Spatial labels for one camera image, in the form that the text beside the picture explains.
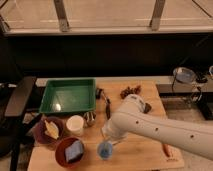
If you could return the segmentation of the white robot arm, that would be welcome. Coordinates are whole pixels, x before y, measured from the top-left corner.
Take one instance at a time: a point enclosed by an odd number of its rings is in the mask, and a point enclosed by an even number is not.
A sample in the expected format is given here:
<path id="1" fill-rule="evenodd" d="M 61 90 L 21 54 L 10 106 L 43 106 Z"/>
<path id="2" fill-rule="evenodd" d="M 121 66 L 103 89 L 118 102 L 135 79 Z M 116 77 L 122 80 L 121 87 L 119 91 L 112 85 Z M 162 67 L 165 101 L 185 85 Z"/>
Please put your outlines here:
<path id="1" fill-rule="evenodd" d="M 119 140 L 133 133 L 213 160 L 213 126 L 152 116 L 144 110 L 141 96 L 128 95 L 102 127 L 103 134 Z"/>

